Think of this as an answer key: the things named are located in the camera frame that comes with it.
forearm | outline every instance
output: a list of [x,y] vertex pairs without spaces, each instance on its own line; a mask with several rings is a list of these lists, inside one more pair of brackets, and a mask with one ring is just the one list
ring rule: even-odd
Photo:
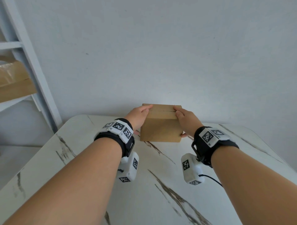
[[235,147],[218,148],[211,163],[244,225],[297,223],[294,183]]
[[116,141],[96,140],[4,224],[99,224],[121,156]]

hand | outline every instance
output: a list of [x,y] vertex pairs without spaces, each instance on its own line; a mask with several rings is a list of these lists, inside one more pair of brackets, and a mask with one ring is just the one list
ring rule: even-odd
[[176,106],[174,106],[173,108],[176,110],[175,115],[178,118],[179,124],[185,131],[185,133],[182,134],[181,137],[194,137],[196,130],[203,126],[201,121],[197,118],[197,116],[195,116],[193,112],[178,108]]
[[131,112],[128,113],[128,115],[124,117],[131,123],[135,134],[139,134],[137,129],[139,129],[142,126],[149,113],[149,109],[151,109],[152,107],[153,105],[143,105],[134,108],[131,110]]

black and white square marker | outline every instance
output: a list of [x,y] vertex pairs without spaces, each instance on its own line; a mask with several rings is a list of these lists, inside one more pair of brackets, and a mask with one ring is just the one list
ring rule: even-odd
[[225,135],[223,132],[220,130],[211,130],[215,135]]
[[201,182],[200,181],[197,181],[197,180],[193,180],[192,182],[190,182],[190,184],[193,184],[193,185],[197,185],[197,184],[200,184]]
[[116,122],[112,127],[121,131],[125,127],[125,125]]
[[137,169],[137,165],[138,165],[138,162],[137,162],[137,160],[134,158],[133,166],[134,166],[135,169]]
[[206,143],[208,143],[214,136],[209,132],[207,131],[203,136],[203,140],[205,140]]
[[188,159],[183,162],[183,168],[184,168],[184,170],[190,168],[190,164],[189,164],[189,160]]
[[123,131],[124,135],[129,139],[132,135],[132,133],[129,131],[128,128],[125,128]]
[[110,127],[111,125],[113,125],[113,123],[108,123],[108,124],[106,124],[103,128]]
[[121,180],[121,182],[125,183],[125,182],[131,182],[128,177],[120,177],[119,178]]

cardboard box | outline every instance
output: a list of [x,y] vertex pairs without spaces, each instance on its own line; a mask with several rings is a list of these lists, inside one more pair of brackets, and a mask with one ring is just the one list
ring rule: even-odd
[[36,93],[25,66],[15,59],[0,56],[0,103]]
[[179,125],[173,105],[155,104],[150,109],[140,131],[141,141],[180,142],[183,129]]

black cable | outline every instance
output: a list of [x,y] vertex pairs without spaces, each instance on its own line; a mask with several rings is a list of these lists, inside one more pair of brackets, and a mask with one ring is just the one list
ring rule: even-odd
[[[204,174],[200,174],[199,177],[208,177],[210,179],[213,179],[212,177],[208,176],[208,175],[204,175]],[[218,182],[216,179],[213,179],[215,182],[217,182],[219,185],[223,186],[220,182]]]

